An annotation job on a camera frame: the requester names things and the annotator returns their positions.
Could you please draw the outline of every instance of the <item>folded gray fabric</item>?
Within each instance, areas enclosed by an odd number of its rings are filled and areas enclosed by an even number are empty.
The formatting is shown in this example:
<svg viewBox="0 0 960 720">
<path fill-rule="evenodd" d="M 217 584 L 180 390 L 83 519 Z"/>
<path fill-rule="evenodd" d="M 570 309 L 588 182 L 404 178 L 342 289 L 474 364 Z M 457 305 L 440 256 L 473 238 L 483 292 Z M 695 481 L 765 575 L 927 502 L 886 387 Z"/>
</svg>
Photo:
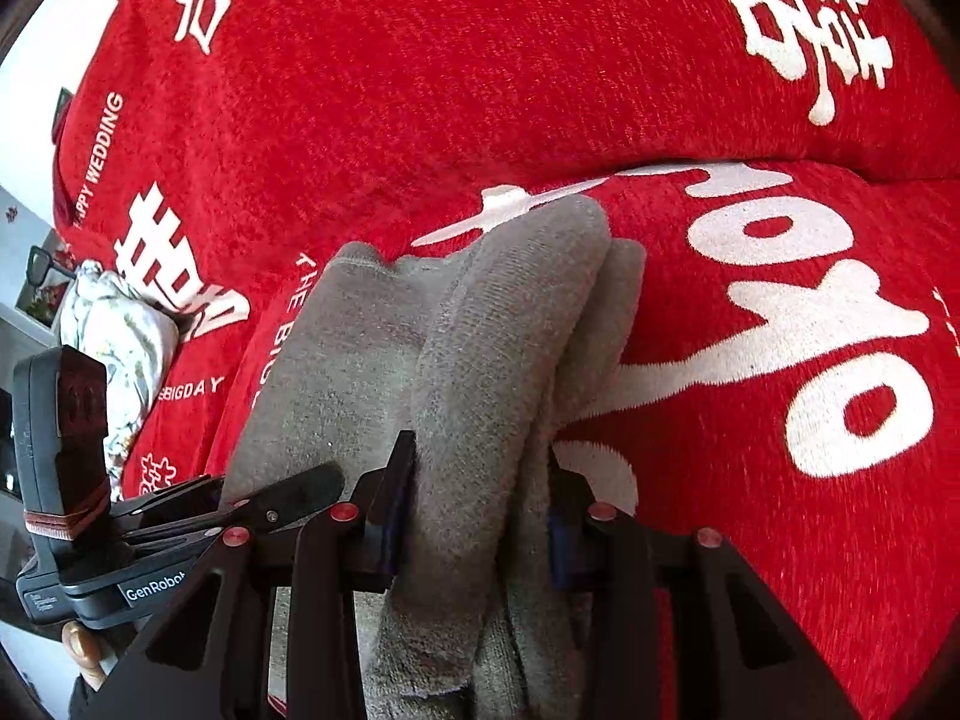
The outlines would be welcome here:
<svg viewBox="0 0 960 720">
<path fill-rule="evenodd" d="M 416 431 L 400 576 L 382 605 L 358 597 L 371 718 L 576 714 L 582 662 L 549 581 L 547 450 L 617 363 L 642 260 L 570 196 L 443 260 L 386 265 L 349 244 L 323 272 L 224 499 L 324 461 L 351 490 Z"/>
</svg>

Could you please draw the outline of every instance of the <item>gray knit garment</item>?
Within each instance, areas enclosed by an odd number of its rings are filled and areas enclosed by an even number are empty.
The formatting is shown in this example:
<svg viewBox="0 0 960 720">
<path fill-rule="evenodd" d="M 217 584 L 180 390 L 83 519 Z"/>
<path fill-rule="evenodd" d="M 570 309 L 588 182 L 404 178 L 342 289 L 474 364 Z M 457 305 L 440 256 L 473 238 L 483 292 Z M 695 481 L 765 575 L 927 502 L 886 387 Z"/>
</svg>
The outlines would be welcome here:
<svg viewBox="0 0 960 720">
<path fill-rule="evenodd" d="M 325 461 L 347 493 L 416 431 L 400 576 L 357 594 L 371 718 L 562 720 L 582 654 L 550 586 L 547 450 L 619 360 L 643 250 L 600 207 L 557 200 L 445 259 L 330 261 L 234 454 L 224 501 Z M 286 596 L 271 690 L 284 695 Z"/>
</svg>

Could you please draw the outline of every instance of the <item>red bedding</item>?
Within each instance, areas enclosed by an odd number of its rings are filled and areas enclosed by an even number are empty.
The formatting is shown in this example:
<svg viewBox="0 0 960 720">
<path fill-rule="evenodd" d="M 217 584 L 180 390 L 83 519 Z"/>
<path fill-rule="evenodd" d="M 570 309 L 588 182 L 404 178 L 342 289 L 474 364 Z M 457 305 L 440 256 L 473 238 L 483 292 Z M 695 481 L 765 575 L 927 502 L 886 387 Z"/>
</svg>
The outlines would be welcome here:
<svg viewBox="0 0 960 720">
<path fill-rule="evenodd" d="M 960 608 L 958 134 L 896 0 L 120 0 L 59 227 L 195 317 L 125 490 L 227 467 L 343 242 L 441 255 L 536 202 L 481 189 L 606 177 L 650 256 L 558 453 L 644 522 L 728 533 L 888 717 Z M 613 175 L 667 158 L 750 163 Z"/>
</svg>

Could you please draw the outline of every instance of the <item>red fabric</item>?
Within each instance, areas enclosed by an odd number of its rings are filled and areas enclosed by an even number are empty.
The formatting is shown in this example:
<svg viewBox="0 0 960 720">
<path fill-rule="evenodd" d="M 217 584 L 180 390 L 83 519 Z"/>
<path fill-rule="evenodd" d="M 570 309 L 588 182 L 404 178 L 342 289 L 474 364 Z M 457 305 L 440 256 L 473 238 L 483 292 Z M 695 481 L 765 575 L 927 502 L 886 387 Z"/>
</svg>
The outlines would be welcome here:
<svg viewBox="0 0 960 720">
<path fill-rule="evenodd" d="M 784 39 L 752 52 L 744 1 L 121 0 L 66 119 L 56 168 L 74 223 L 61 209 L 59 227 L 80 255 L 199 316 L 125 490 L 227 466 L 310 263 L 354 239 L 387 257 L 456 250 L 478 233 L 412 243 L 478 213 L 480 189 L 534 191 L 683 157 L 805 158 L 901 182 L 960 176 L 960 98 L 895 0 L 792 10 L 768 0 L 757 24 Z M 848 28 L 824 49 L 810 13 L 846 14 L 858 35 L 866 25 L 887 41 L 882 89 L 876 67 L 844 65 Z M 803 33 L 795 46 L 791 23 Z M 890 64 L 882 45 L 857 45 L 855 60 Z M 823 88 L 832 118 L 813 107 Z M 560 451 L 627 474 L 613 494 L 656 527 L 727 533 L 858 709 L 887 717 L 958 608 L 944 490 L 957 483 L 946 311 L 960 301 L 947 261 L 960 188 L 871 185 L 813 162 L 755 167 L 781 183 L 744 191 L 726 173 L 695 189 L 704 175 L 685 172 L 589 190 L 650 260 L 622 380 Z M 775 197 L 808 234 L 752 220 L 746 238 L 773 248 L 737 261 L 744 236 L 731 225 L 755 211 L 738 203 Z M 790 256 L 770 262 L 779 241 Z M 810 293 L 851 284 L 839 302 Z M 855 314 L 867 310 L 881 334 L 863 340 Z M 712 344 L 693 367 L 666 365 Z M 218 376 L 228 391 L 196 394 Z M 850 389 L 870 381 L 865 394 Z M 899 446 L 904 436 L 917 440 Z M 896 452 L 844 466 L 877 447 Z"/>
</svg>

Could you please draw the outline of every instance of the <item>gray cloth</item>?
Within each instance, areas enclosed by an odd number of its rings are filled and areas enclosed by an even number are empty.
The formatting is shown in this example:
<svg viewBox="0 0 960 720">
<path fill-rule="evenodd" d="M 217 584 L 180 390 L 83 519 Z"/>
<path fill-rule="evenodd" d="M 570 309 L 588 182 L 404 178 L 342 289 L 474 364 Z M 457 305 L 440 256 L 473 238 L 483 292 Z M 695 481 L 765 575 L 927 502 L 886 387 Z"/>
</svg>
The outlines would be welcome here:
<svg viewBox="0 0 960 720">
<path fill-rule="evenodd" d="M 570 196 L 443 260 L 387 265 L 349 244 L 323 272 L 224 499 L 324 461 L 351 490 L 416 431 L 400 576 L 382 605 L 358 597 L 371 718 L 576 714 L 582 659 L 549 583 L 547 450 L 619 360 L 642 262 L 595 202 Z"/>
</svg>

